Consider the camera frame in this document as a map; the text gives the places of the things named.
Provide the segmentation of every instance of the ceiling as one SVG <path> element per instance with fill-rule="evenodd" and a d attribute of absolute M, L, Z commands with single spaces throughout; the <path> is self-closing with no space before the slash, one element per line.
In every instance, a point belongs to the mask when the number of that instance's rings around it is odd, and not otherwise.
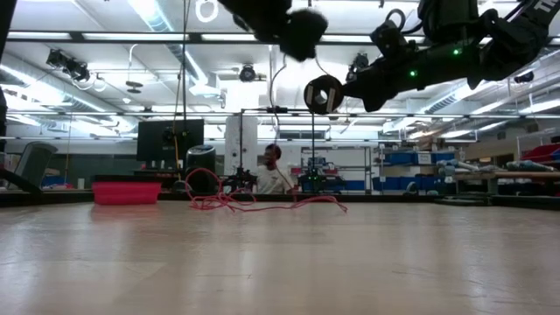
<path fill-rule="evenodd" d="M 151 32 L 142 12 L 139 10 L 153 10 L 153 8 L 135 7 L 134 2 L 140 0 L 19 0 L 14 15 L 11 29 L 19 31 L 57 31 L 57 32 Z M 168 32 L 180 32 L 183 27 L 183 1 L 180 0 L 142 0 L 145 5 L 155 1 L 166 22 Z M 188 32 L 242 32 L 232 21 L 231 14 L 218 5 L 217 17 L 211 22 L 201 21 L 202 17 L 212 14 L 213 6 L 205 3 L 200 8 L 197 16 L 197 1 L 190 2 L 187 19 Z M 303 8 L 307 1 L 293 1 L 294 8 Z M 491 7 L 496 8 L 500 15 L 505 15 L 517 5 L 516 1 L 494 0 Z M 379 2 L 375 1 L 314 1 L 315 10 L 322 12 L 329 20 L 327 33 L 368 34 L 377 25 L 382 23 L 387 13 L 394 8 L 399 8 L 410 15 L 407 27 L 416 23 L 414 13 L 417 1 L 386 1 L 385 7 L 379 9 Z M 560 18 L 556 18 L 550 27 L 550 35 L 560 33 Z M 79 83 L 81 91 L 93 96 L 100 104 L 108 104 L 118 111 L 139 111 L 144 107 L 152 107 L 155 111 L 170 112 L 175 110 L 177 97 L 181 103 L 181 89 L 177 76 L 180 62 L 172 54 L 169 47 L 164 44 L 137 45 L 130 54 L 132 44 L 69 44 L 54 42 L 9 42 L 6 44 L 5 53 L 22 60 L 39 70 L 45 71 L 46 76 L 55 76 L 64 81 L 68 88 L 67 93 L 72 93 L 75 88 L 67 75 L 59 70 L 52 70 L 46 64 L 46 58 L 51 49 L 60 49 L 66 55 L 86 62 L 88 69 L 94 75 L 102 77 L 107 86 L 98 92 L 95 88 L 104 85 L 97 81 L 93 87 L 92 82 Z M 238 44 L 204 44 L 188 45 L 187 51 L 194 62 L 206 74 L 218 74 L 221 78 L 221 88 L 227 91 L 226 100 L 216 97 L 206 98 L 187 93 L 187 103 L 192 105 L 188 111 L 227 111 L 235 112 L 241 108 L 254 108 L 270 105 L 267 96 L 267 82 L 281 68 L 283 68 L 283 55 L 276 46 Z M 322 74 L 322 67 L 329 74 L 336 76 L 341 81 L 347 74 L 347 67 L 357 53 L 366 53 L 370 60 L 380 55 L 379 50 L 371 44 L 363 45 L 320 45 L 318 58 L 297 63 L 287 58 L 285 68 L 274 82 L 276 90 L 275 104 L 295 109 L 304 109 L 303 89 L 306 83 Z M 553 56 L 535 67 L 535 81 L 545 82 L 556 75 L 560 68 L 557 66 L 558 56 Z M 243 64 L 253 64 L 255 70 L 262 75 L 263 82 L 242 84 L 237 79 L 237 73 Z M 138 81 L 144 84 L 141 94 L 127 92 L 130 88 L 126 81 Z M 420 110 L 429 101 L 436 100 L 440 95 L 450 93 L 463 85 L 463 81 L 447 82 L 426 88 L 424 91 L 409 91 L 400 93 L 394 100 L 388 101 L 381 110 L 385 113 L 405 112 L 414 113 Z M 529 85 L 508 85 L 506 81 L 492 85 L 490 88 L 474 93 L 467 98 L 468 106 L 457 103 L 446 108 L 446 114 L 470 114 L 473 109 L 496 102 L 512 93 L 522 92 Z M 532 96 L 546 95 L 557 85 L 536 91 Z M 232 101 L 242 94 L 257 94 L 257 97 L 244 101 Z M 512 103 L 505 104 L 496 110 L 517 109 Z M 363 107 L 360 101 L 348 101 L 340 110 L 343 113 L 360 113 Z M 212 123 L 223 123 L 224 118 L 208 118 Z M 372 124 L 382 126 L 388 118 L 360 119 L 356 125 Z M 293 118 L 291 123 L 309 123 L 310 118 Z"/>

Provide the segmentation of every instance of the black monitor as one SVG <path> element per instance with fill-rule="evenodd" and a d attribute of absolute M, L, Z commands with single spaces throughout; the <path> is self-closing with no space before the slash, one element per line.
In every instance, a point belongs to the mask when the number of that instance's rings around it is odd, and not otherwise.
<path fill-rule="evenodd" d="M 175 122 L 178 158 L 185 159 L 186 151 L 195 145 L 204 144 L 204 120 L 182 120 Z M 175 159 L 173 121 L 140 122 L 138 124 L 138 161 L 169 161 Z"/>

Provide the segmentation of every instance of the tangled red wire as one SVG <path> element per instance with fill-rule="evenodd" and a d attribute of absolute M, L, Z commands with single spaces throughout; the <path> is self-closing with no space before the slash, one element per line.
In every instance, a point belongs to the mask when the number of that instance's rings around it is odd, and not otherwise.
<path fill-rule="evenodd" d="M 230 194 L 224 193 L 223 182 L 218 178 L 218 176 L 216 176 L 216 174 L 214 174 L 212 171 L 208 169 L 199 168 L 192 171 L 186 177 L 185 182 L 188 183 L 189 178 L 197 172 L 207 172 L 211 174 L 214 177 L 214 179 L 216 179 L 216 181 L 218 182 L 218 193 L 216 193 L 213 196 L 193 197 L 191 192 L 187 190 L 187 194 L 191 198 L 191 208 L 193 209 L 207 211 L 207 210 L 218 209 L 221 207 L 227 207 L 232 212 L 235 211 L 256 212 L 256 211 L 264 211 L 264 210 L 272 210 L 272 209 L 294 210 L 303 207 L 311 202 L 324 201 L 324 202 L 332 202 L 336 204 L 337 206 L 339 206 L 340 210 L 344 211 L 344 213 L 348 211 L 348 208 L 340 204 L 333 196 L 310 197 L 308 199 L 304 199 L 299 202 L 294 201 L 294 203 L 291 206 L 267 206 L 263 208 L 253 208 L 252 206 L 257 202 L 255 195 L 253 195 L 252 193 L 248 194 L 249 196 L 251 196 L 252 201 L 239 201 L 234 199 L 233 196 L 239 194 L 243 190 L 243 188 L 239 188 L 234 192 L 231 192 Z"/>

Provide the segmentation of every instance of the person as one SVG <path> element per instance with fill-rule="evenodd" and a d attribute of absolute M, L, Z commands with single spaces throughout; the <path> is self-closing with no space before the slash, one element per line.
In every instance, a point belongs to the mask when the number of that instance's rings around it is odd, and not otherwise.
<path fill-rule="evenodd" d="M 256 174 L 256 191 L 262 194 L 291 193 L 295 188 L 290 176 L 278 169 L 277 161 L 282 150 L 276 144 L 269 144 L 264 150 L 264 165 L 259 165 Z"/>

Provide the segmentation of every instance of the computer monitor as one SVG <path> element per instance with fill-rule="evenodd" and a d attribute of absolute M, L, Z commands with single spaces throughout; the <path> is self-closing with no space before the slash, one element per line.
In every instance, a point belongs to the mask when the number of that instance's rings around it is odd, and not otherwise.
<path fill-rule="evenodd" d="M 204 120 L 182 120 L 162 122 L 140 122 L 138 124 L 138 161 L 169 161 L 175 159 L 175 139 L 177 136 L 178 158 L 185 159 L 186 151 L 204 143 Z"/>

